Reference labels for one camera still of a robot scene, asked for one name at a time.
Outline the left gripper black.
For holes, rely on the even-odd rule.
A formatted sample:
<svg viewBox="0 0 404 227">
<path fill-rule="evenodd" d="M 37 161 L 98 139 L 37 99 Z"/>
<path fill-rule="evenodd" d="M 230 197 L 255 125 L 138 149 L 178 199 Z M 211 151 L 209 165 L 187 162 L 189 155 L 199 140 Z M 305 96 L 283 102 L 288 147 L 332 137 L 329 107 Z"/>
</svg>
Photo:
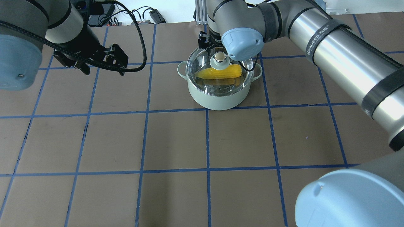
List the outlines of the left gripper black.
<svg viewBox="0 0 404 227">
<path fill-rule="evenodd" d="M 103 61 L 106 57 L 106 61 L 109 64 L 120 68 L 127 68 L 128 56 L 121 49 L 118 44 L 112 44 L 109 48 L 105 48 L 99 42 L 97 36 L 90 28 L 83 28 L 77 37 L 67 43 L 58 44 L 60 47 L 82 56 L 83 58 Z M 79 59 L 62 53 L 61 51 L 54 50 L 53 57 L 58 60 L 64 67 L 80 70 L 85 75 L 90 75 L 90 67 Z"/>
</svg>

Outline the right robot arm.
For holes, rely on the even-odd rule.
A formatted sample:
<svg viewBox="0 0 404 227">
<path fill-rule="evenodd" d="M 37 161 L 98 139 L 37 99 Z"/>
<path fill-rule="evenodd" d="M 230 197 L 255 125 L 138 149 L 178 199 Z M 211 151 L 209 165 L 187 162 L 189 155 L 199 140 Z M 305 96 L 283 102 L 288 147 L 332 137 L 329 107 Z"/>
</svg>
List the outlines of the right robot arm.
<svg viewBox="0 0 404 227">
<path fill-rule="evenodd" d="M 288 37 L 389 135 L 393 153 L 325 174 L 295 203 L 298 227 L 403 226 L 403 65 L 312 0 L 205 0 L 210 32 L 243 61 Z"/>
</svg>

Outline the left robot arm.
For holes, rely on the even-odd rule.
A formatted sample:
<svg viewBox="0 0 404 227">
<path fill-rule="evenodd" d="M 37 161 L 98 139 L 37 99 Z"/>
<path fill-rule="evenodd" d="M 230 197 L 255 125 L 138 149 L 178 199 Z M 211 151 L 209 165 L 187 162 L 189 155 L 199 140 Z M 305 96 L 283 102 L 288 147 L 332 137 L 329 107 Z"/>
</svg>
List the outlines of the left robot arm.
<svg viewBox="0 0 404 227">
<path fill-rule="evenodd" d="M 44 45 L 66 68 L 85 75 L 90 66 L 127 71 L 128 56 L 117 44 L 105 47 L 90 28 L 92 15 L 104 12 L 111 0 L 2 0 L 1 89 L 32 86 L 42 63 Z"/>
</svg>

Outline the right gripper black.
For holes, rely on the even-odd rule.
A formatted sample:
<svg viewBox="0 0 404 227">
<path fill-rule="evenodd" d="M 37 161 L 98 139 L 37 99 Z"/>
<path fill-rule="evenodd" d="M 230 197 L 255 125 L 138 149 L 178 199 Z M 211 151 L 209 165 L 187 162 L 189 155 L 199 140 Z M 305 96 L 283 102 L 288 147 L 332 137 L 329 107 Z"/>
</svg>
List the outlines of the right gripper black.
<svg viewBox="0 0 404 227">
<path fill-rule="evenodd" d="M 212 53 L 214 50 L 226 52 L 226 48 L 222 43 L 220 34 L 210 28 L 208 29 L 208 32 L 199 32 L 198 48 L 200 50 L 205 50 L 208 53 Z"/>
</svg>

